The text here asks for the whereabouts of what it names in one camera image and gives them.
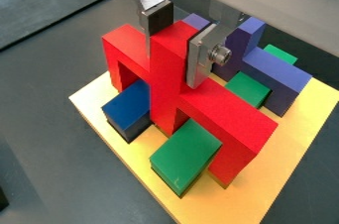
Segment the purple rectangular block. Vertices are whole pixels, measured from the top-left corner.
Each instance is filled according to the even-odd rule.
[[[242,57],[256,47],[265,23],[254,17],[248,18],[234,31],[229,34],[225,40],[225,47],[232,51],[232,56],[224,66],[213,64],[212,72],[225,81],[237,74]]]
[[[264,107],[281,116],[312,76],[260,48],[242,61],[241,71],[272,90]]]
[[[198,31],[202,30],[209,25],[209,21],[196,14],[190,14],[189,16],[186,16],[182,22],[189,26],[192,26]]]

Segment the green cube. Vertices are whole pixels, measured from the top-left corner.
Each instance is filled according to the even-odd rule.
[[[178,196],[206,167],[220,146],[216,137],[189,119],[150,156],[154,172]]]
[[[269,89],[242,72],[238,72],[229,80],[225,88],[254,108],[260,106],[269,94]]]
[[[272,54],[273,56],[278,57],[281,60],[284,60],[289,64],[294,64],[294,62],[297,61],[297,58],[294,56],[285,53],[281,49],[278,49],[273,45],[266,45],[262,50],[268,52],[269,54]]]

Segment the metal clamp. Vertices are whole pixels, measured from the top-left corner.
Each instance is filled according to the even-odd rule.
[[[232,52],[222,46],[233,30],[210,24],[188,42],[186,84],[196,88],[210,74],[213,62],[224,65]]]
[[[145,35],[145,48],[149,55],[149,38],[173,23],[173,4],[168,0],[134,0],[138,23]]]

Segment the yellow platform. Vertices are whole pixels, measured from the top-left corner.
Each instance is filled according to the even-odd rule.
[[[180,199],[150,169],[149,156],[166,138],[150,126],[127,145],[99,107],[117,94],[107,72],[69,98],[101,139],[178,223],[258,223],[339,100],[339,92],[310,79],[258,155],[222,189],[204,171]]]

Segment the blue block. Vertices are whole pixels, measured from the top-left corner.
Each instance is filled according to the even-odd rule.
[[[149,119],[149,87],[138,79],[101,107],[107,123],[126,143],[152,124]]]
[[[190,14],[189,16],[186,16],[182,22],[198,31],[209,25],[209,21],[196,14]]]
[[[213,74],[225,81],[237,74],[242,65],[242,57],[256,47],[265,23],[249,17],[233,30],[225,40],[225,47],[232,51],[232,56],[224,66],[213,64]]]
[[[281,116],[312,76],[260,48],[242,61],[241,71],[272,90],[262,106]]]

